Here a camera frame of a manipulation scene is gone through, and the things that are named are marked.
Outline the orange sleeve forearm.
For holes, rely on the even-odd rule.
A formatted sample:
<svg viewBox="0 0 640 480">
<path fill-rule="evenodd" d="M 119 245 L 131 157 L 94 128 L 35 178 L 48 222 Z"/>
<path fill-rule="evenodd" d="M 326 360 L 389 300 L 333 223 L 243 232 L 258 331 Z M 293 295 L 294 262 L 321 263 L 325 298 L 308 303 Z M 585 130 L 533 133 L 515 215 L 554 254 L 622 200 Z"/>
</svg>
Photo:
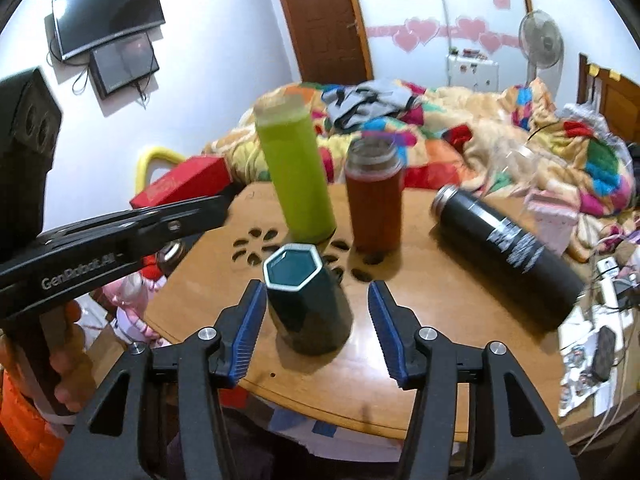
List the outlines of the orange sleeve forearm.
<svg viewBox="0 0 640 480">
<path fill-rule="evenodd" d="M 18 391 L 8 373 L 2 372 L 1 377 L 1 425 L 35 473 L 50 479 L 64 441 Z"/>
</svg>

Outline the person's hand holding gripper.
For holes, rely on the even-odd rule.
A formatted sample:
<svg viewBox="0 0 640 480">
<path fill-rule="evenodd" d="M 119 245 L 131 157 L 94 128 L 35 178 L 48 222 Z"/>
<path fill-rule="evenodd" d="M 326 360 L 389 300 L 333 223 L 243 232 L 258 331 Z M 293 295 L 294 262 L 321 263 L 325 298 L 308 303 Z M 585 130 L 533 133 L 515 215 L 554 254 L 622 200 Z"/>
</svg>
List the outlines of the person's hand holding gripper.
<svg viewBox="0 0 640 480">
<path fill-rule="evenodd" d="M 85 352 L 85 333 L 77 324 L 81 318 L 80 305 L 72 300 L 64 306 L 64 311 L 65 342 L 50 354 L 50 365 L 61 377 L 54 395 L 70 412 L 79 413 L 96 392 L 96 382 L 92 376 L 92 361 Z M 34 396 L 18 365 L 14 344 L 6 335 L 1 336 L 1 366 L 21 395 L 32 400 Z"/>
</svg>

